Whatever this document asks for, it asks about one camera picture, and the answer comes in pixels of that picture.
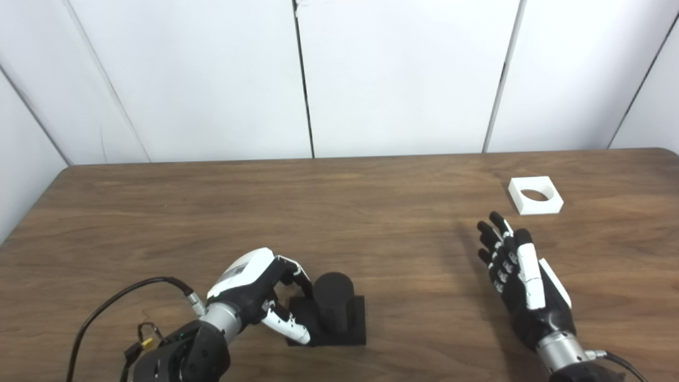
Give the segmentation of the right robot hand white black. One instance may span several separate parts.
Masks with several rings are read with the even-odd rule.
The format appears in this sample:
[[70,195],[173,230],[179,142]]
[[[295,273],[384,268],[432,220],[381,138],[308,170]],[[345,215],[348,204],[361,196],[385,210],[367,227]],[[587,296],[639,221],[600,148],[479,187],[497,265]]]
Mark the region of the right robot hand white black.
[[529,231],[513,229],[497,211],[477,229],[482,242],[478,257],[519,341],[538,353],[551,373],[585,362],[570,297],[546,259],[538,257]]

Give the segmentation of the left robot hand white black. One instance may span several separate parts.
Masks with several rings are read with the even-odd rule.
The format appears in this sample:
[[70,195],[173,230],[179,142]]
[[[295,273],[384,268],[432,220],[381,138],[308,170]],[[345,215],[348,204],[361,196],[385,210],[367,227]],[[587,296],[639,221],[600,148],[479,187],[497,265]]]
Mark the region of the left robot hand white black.
[[301,264],[267,248],[248,252],[218,278],[207,293],[206,314],[200,320],[223,335],[227,345],[249,325],[264,324],[299,345],[311,345],[312,334],[278,302],[275,287],[296,284],[313,297],[312,282]]

